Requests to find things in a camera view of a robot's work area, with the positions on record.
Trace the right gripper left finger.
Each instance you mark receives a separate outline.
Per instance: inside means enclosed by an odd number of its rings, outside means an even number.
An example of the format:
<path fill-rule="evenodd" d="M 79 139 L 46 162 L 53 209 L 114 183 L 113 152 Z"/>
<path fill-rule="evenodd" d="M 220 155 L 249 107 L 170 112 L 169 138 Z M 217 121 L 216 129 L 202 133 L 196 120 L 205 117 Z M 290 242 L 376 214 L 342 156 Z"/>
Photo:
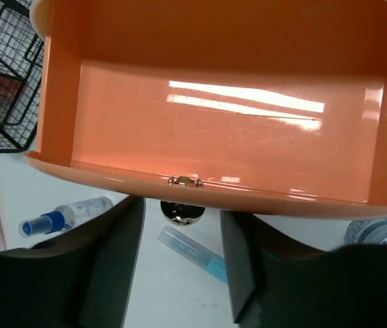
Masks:
<path fill-rule="evenodd" d="M 0 251 L 0 327 L 122 327 L 145 218 L 130 196 L 32 248 Z"/>

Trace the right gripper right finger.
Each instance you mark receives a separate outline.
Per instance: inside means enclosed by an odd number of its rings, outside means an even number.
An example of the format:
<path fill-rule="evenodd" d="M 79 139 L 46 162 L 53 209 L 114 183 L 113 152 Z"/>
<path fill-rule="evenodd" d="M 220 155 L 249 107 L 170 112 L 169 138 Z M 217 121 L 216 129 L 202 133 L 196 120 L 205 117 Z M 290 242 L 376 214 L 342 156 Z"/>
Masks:
<path fill-rule="evenodd" d="M 387 327 L 387 245 L 321 251 L 228 210 L 220 228 L 239 327 Z"/>

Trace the orange top drawer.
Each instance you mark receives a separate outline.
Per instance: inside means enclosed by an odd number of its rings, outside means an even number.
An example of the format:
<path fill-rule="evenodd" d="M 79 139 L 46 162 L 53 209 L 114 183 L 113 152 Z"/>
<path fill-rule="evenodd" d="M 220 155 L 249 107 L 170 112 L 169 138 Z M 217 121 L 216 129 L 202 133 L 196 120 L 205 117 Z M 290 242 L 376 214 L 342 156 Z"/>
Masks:
<path fill-rule="evenodd" d="M 238 212 L 387 217 L 387 1 L 49 1 L 54 177 Z"/>

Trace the blue white round jar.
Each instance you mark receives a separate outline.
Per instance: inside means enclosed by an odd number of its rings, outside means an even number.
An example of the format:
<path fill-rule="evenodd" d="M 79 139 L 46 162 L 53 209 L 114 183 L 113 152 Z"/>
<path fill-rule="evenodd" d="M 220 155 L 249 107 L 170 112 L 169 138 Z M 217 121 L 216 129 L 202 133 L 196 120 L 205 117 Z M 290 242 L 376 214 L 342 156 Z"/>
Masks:
<path fill-rule="evenodd" d="M 387 218 L 352 221 L 346 230 L 344 243 L 346 245 L 387 245 Z"/>

